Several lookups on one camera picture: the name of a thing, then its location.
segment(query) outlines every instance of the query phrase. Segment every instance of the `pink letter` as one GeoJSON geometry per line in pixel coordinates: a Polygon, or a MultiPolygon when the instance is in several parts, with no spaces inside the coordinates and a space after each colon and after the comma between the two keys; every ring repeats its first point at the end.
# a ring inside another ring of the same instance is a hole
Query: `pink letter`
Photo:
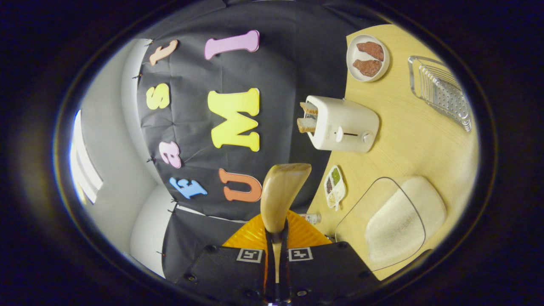
{"type": "Polygon", "coordinates": [[[174,168],[181,167],[180,149],[175,142],[159,143],[159,152],[165,163],[172,165],[174,168]]]}
{"type": "Polygon", "coordinates": [[[232,36],[215,40],[213,38],[206,41],[204,47],[204,57],[210,60],[214,55],[234,51],[234,50],[248,50],[249,52],[255,52],[259,49],[259,31],[251,30],[244,35],[232,36]]]}

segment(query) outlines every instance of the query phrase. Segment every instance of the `wooden table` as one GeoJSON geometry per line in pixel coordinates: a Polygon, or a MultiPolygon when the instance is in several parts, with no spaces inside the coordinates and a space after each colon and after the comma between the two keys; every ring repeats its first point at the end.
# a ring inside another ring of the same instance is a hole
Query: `wooden table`
{"type": "MultiPolygon", "coordinates": [[[[347,186],[346,197],[335,212],[328,208],[324,191],[319,188],[308,213],[320,213],[322,221],[316,224],[316,228],[324,234],[334,235],[337,224],[377,178],[414,175],[427,178],[446,205],[446,221],[415,255],[374,272],[378,279],[384,279],[424,250],[436,247],[455,226],[467,204],[476,176],[478,131],[474,118],[471,118],[472,131],[467,133],[453,120],[415,97],[410,90],[408,57],[416,55],[440,60],[426,46],[394,25],[370,27],[348,35],[347,44],[361,34],[372,35],[382,41],[389,50],[391,64],[386,74],[375,82],[359,82],[348,73],[345,98],[378,114],[378,135],[368,153],[331,153],[325,175],[333,165],[340,167],[347,186]]],[[[365,243],[364,237],[351,242],[357,243],[365,243]]]]}

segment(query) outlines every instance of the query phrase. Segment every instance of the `small white dish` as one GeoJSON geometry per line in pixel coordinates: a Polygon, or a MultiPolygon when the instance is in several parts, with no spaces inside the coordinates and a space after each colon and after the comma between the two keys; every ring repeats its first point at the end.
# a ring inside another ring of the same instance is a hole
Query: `small white dish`
{"type": "Polygon", "coordinates": [[[353,40],[351,41],[351,43],[348,46],[348,51],[346,52],[345,60],[346,60],[347,66],[348,66],[349,74],[351,74],[351,76],[353,76],[354,79],[356,79],[358,81],[361,81],[361,82],[372,82],[372,81],[376,81],[377,79],[381,78],[385,74],[387,69],[389,69],[389,63],[390,63],[389,51],[387,50],[387,48],[382,44],[381,41],[379,41],[378,39],[376,39],[375,37],[370,36],[370,35],[359,35],[359,36],[353,38],[353,40]],[[355,62],[356,59],[362,60],[362,61],[365,61],[365,60],[378,60],[377,58],[372,57],[370,54],[368,54],[366,52],[359,51],[359,49],[357,48],[357,44],[360,44],[360,43],[363,43],[363,42],[369,42],[369,41],[375,42],[376,44],[380,45],[382,47],[382,49],[384,49],[384,61],[381,62],[380,70],[373,77],[368,77],[368,76],[362,74],[359,71],[359,69],[353,67],[353,63],[355,62]]]}
{"type": "Polygon", "coordinates": [[[338,211],[340,201],[345,197],[344,177],[338,166],[332,166],[330,169],[323,183],[323,189],[325,190],[327,206],[338,211]]]}

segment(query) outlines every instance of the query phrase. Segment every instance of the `window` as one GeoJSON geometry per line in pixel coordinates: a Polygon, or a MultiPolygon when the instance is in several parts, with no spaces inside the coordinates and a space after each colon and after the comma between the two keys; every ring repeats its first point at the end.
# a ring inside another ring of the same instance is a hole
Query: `window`
{"type": "Polygon", "coordinates": [[[83,196],[81,194],[81,191],[83,191],[87,198],[94,203],[96,201],[96,194],[100,187],[102,187],[103,181],[92,165],[91,159],[87,154],[87,149],[85,148],[85,143],[83,142],[81,109],[77,112],[73,125],[72,146],[70,148],[70,170],[79,196],[83,196]]]}

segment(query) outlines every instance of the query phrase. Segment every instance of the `black cloth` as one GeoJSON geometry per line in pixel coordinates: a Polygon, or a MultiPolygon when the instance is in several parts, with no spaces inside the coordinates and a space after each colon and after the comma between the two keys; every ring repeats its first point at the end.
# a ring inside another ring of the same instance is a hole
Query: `black cloth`
{"type": "Polygon", "coordinates": [[[163,272],[176,282],[208,244],[220,246],[244,223],[197,215],[176,209],[166,227],[163,242],[163,272]]]}
{"type": "Polygon", "coordinates": [[[312,173],[292,205],[295,212],[305,212],[330,152],[316,150],[308,136],[299,133],[296,119],[303,116],[299,102],[307,95],[342,98],[347,75],[345,36],[379,23],[383,22],[313,3],[262,1],[227,7],[222,1],[208,1],[148,29],[145,34],[154,41],[141,67],[138,111],[150,155],[156,158],[156,168],[178,203],[208,216],[249,220],[259,213],[259,202],[226,200],[224,186],[237,191],[249,191],[249,187],[221,183],[219,168],[253,176],[262,183],[275,164],[306,162],[312,165],[312,173]],[[211,60],[204,58],[208,39],[241,35],[252,29],[260,32],[256,52],[233,51],[211,60]],[[149,56],[173,39],[179,42],[177,49],[151,66],[149,56]],[[170,88],[170,105],[150,110],[145,93],[160,83],[170,88]],[[214,147],[211,130],[225,119],[208,109],[208,93],[241,93],[250,88],[260,90],[260,112],[255,117],[242,113],[258,122],[244,134],[259,133],[260,150],[214,147]],[[158,151],[160,142],[170,141],[180,147],[184,166],[179,169],[164,163],[158,151]],[[187,200],[170,185],[171,177],[195,180],[208,194],[187,200]]]}

